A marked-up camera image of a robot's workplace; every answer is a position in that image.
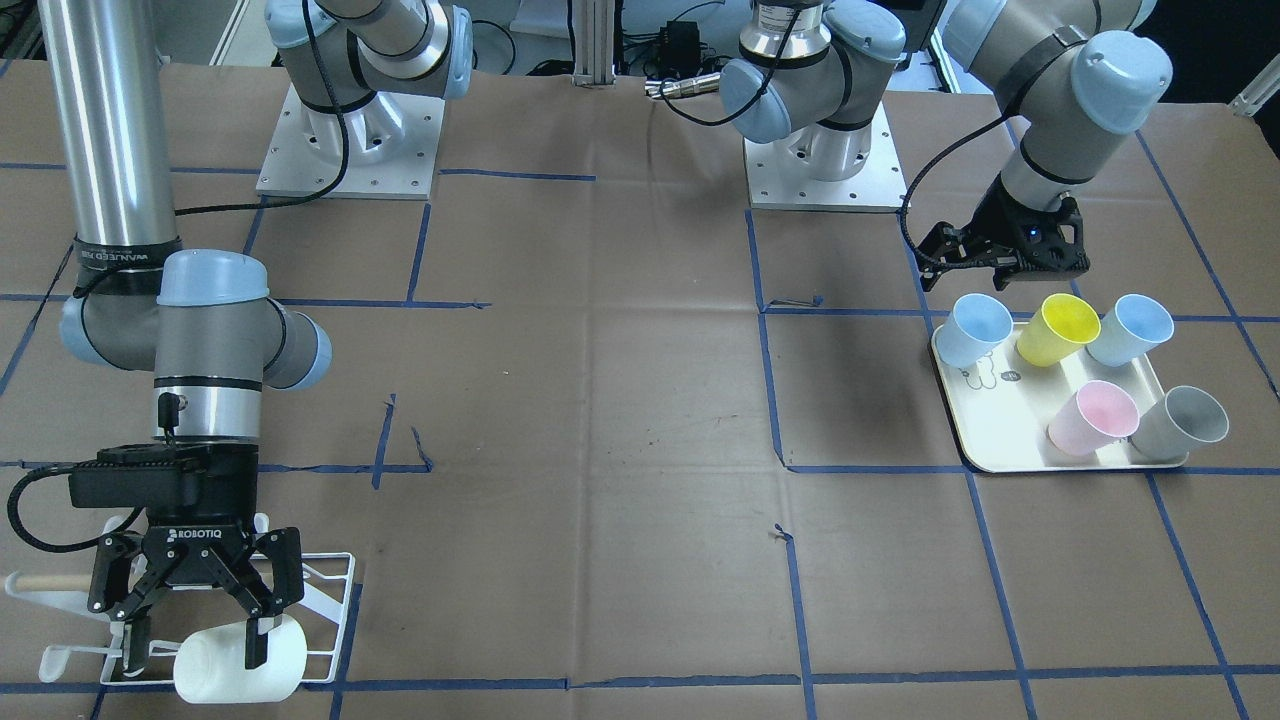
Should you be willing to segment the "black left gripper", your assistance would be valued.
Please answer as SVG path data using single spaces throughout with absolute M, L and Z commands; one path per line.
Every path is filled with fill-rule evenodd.
M 1076 200 L 1066 196 L 1055 211 L 1019 202 L 996 179 L 965 228 L 937 223 L 915 247 L 920 287 L 931 292 L 942 274 L 975 268 L 996 275 L 1082 275 L 1091 269 Z

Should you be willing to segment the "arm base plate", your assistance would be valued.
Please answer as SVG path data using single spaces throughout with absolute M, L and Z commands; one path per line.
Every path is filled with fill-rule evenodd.
M 895 213 L 906 193 L 884 106 L 852 132 L 809 126 L 773 143 L 744 142 L 750 206 Z
M 348 165 L 333 199 L 429 200 L 445 101 L 407 94 L 375 94 L 344 114 Z M 262 161 L 261 195 L 301 197 L 326 186 L 342 159 L 337 118 L 305 106 L 288 90 Z

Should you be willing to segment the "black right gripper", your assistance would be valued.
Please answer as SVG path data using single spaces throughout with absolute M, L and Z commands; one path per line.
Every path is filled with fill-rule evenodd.
M 302 600 L 297 529 L 256 530 L 259 448 L 255 445 L 173 445 L 196 448 L 207 464 L 198 501 L 143 509 L 143 534 L 114 530 L 97 542 L 88 606 L 132 616 L 123 621 L 122 675 L 143 673 L 151 657 L 148 607 L 178 585 L 211 585 L 232 594 L 250 616 L 244 669 L 269 660 L 275 618 Z

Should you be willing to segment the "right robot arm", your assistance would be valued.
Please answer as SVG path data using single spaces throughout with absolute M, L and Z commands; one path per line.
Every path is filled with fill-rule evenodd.
M 86 610 L 128 678 L 155 648 L 169 592 L 220 589 L 244 612 L 230 656 L 285 656 L 275 629 L 305 600 L 300 533 L 257 519 L 262 389 L 303 389 L 332 363 L 311 318 L 271 297 L 242 252 L 186 249 L 143 1 L 41 1 L 76 209 L 79 265 L 61 342 L 82 361 L 154 377 L 154 438 L 24 477 L 6 514 L 50 553 L 95 552 Z

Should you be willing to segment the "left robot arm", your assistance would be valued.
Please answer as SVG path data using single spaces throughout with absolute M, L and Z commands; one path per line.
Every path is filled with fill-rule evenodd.
M 946 91 L 982 86 L 997 115 L 1025 122 L 972 219 L 906 240 L 923 290 L 989 268 L 1014 281 L 1088 272 L 1076 193 L 1147 120 L 1172 81 L 1169 55 L 1138 35 L 1152 1 L 948 1 L 934 36 L 911 38 L 916 3 L 755 1 L 739 56 L 719 70 L 726 123 L 790 152 L 803 186 L 847 183 L 869 163 L 873 117 L 895 70 L 927 51 Z

